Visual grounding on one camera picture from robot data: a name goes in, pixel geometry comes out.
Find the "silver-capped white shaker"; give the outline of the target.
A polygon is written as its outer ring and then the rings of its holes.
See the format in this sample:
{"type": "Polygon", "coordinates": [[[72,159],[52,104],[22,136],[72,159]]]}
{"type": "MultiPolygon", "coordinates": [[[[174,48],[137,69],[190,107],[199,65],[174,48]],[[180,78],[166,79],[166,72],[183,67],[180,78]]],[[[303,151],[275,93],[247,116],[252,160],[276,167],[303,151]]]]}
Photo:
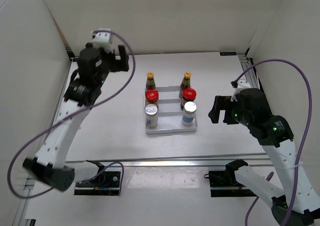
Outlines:
{"type": "Polygon", "coordinates": [[[183,106],[183,115],[181,123],[184,126],[190,126],[193,123],[197,111],[197,105],[193,101],[188,101],[183,106]]]}
{"type": "Polygon", "coordinates": [[[150,128],[158,126],[158,107],[155,104],[148,104],[145,107],[145,121],[150,128]]]}

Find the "red-lidded sauce jar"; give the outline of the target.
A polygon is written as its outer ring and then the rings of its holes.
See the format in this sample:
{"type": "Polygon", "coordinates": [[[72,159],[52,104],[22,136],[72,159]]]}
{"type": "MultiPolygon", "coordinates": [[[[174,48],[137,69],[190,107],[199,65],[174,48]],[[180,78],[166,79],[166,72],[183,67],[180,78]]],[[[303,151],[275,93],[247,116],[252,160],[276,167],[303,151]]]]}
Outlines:
{"type": "Polygon", "coordinates": [[[157,90],[149,89],[145,92],[145,105],[146,106],[153,104],[153,105],[159,107],[158,101],[159,101],[159,92],[157,90]]]}
{"type": "Polygon", "coordinates": [[[193,88],[185,88],[182,93],[182,101],[180,103],[180,109],[183,111],[187,102],[193,102],[196,99],[197,92],[193,88]]]}

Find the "yellow-capped sauce bottle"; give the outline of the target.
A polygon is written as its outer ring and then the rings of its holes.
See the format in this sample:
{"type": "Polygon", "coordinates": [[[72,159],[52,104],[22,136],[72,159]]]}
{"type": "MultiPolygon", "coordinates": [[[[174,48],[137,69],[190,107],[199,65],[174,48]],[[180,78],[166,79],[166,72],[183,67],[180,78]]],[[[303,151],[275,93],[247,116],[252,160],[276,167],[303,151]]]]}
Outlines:
{"type": "Polygon", "coordinates": [[[154,73],[152,71],[149,71],[147,73],[145,90],[148,91],[148,90],[155,90],[155,89],[156,89],[156,84],[154,79],[154,73]]]}
{"type": "Polygon", "coordinates": [[[179,98],[183,98],[183,92],[185,89],[191,87],[191,73],[189,71],[184,73],[183,79],[180,84],[180,90],[179,90],[179,98]]]}

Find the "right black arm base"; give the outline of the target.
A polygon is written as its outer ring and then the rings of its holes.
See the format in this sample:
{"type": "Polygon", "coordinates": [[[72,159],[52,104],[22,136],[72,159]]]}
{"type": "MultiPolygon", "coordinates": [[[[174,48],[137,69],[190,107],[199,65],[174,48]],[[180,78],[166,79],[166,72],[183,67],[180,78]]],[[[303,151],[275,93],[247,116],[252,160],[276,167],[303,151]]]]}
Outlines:
{"type": "Polygon", "coordinates": [[[209,171],[204,174],[203,177],[204,179],[209,180],[210,196],[212,198],[241,198],[256,196],[243,184],[227,177],[224,171],[209,171]]]}

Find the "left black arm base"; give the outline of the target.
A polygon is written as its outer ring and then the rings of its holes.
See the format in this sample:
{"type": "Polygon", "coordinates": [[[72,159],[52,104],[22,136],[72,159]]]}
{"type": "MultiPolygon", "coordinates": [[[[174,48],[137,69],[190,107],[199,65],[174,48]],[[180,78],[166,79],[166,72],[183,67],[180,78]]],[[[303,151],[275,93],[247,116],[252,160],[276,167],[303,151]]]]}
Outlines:
{"type": "Polygon", "coordinates": [[[120,161],[104,165],[101,162],[87,160],[97,166],[98,176],[75,184],[75,196],[120,196],[124,179],[124,165],[120,161]]]}

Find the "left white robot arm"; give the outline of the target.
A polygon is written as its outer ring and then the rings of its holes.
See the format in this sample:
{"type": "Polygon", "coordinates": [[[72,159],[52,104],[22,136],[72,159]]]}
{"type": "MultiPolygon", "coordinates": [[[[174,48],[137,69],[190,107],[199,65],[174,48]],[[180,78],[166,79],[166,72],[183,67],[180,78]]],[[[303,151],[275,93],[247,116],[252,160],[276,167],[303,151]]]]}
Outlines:
{"type": "Polygon", "coordinates": [[[76,60],[77,69],[71,76],[63,95],[57,117],[58,126],[50,130],[45,142],[33,158],[26,158],[23,168],[36,180],[61,192],[73,182],[88,180],[100,186],[105,174],[89,162],[68,166],[66,156],[83,120],[101,95],[101,88],[109,73],[127,72],[129,56],[124,45],[118,46],[117,59],[114,52],[96,48],[87,43],[76,60]]]}

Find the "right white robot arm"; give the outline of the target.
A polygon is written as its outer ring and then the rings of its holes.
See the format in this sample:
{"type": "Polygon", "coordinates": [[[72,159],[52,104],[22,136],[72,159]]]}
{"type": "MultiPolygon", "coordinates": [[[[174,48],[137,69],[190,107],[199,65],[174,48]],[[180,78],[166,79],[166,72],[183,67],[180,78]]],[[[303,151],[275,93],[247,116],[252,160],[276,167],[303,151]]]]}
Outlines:
{"type": "Polygon", "coordinates": [[[225,124],[242,124],[258,140],[282,187],[257,174],[243,159],[228,163],[214,182],[245,186],[267,204],[279,225],[311,226],[320,217],[320,197],[296,162],[294,135],[286,119],[272,114],[266,95],[257,88],[243,89],[233,96],[217,95],[208,114],[212,123],[219,122],[221,111],[225,112],[225,124]]]}

